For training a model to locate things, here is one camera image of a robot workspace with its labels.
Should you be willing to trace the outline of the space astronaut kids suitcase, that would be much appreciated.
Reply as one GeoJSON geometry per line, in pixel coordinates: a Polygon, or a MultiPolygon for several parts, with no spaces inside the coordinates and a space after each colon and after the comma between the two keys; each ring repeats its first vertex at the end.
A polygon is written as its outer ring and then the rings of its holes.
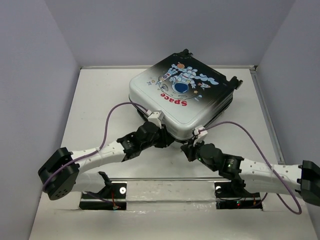
{"type": "Polygon", "coordinates": [[[188,50],[173,53],[132,78],[129,100],[163,113],[162,123],[178,142],[207,127],[231,104],[243,81],[231,79],[194,58],[188,50]]]}

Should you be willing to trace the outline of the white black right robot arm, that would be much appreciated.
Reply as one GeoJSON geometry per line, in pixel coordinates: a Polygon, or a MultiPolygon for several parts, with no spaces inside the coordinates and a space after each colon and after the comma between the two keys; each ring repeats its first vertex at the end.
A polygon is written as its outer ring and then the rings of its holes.
{"type": "Polygon", "coordinates": [[[190,140],[180,148],[188,161],[198,160],[230,181],[235,196],[251,193],[293,195],[306,203],[320,205],[320,168],[312,161],[278,165],[223,153],[212,143],[190,140]]]}

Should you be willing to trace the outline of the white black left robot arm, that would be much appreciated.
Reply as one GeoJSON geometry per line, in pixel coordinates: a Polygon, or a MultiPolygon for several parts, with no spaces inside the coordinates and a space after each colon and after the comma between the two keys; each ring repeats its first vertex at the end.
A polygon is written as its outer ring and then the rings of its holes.
{"type": "Polygon", "coordinates": [[[86,177],[85,172],[137,158],[142,151],[151,147],[167,148],[174,141],[164,124],[158,127],[152,122],[145,122],[136,131],[118,138],[102,149],[72,152],[61,147],[38,170],[42,191],[52,201],[61,199],[76,190],[80,177],[86,177]]]}

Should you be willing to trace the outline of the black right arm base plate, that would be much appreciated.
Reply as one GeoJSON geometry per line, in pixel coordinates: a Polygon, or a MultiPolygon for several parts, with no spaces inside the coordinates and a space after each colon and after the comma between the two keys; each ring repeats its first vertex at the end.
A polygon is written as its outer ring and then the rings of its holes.
{"type": "Polygon", "coordinates": [[[217,210],[263,209],[260,193],[236,193],[230,181],[215,182],[214,195],[217,210]]]}

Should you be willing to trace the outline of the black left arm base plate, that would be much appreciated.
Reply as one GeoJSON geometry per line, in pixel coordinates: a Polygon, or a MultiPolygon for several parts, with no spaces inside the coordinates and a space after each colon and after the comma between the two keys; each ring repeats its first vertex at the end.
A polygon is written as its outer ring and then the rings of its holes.
{"type": "Polygon", "coordinates": [[[85,191],[81,194],[81,210],[125,211],[127,209],[127,182],[112,181],[105,172],[98,172],[103,179],[103,188],[98,192],[85,191]]]}

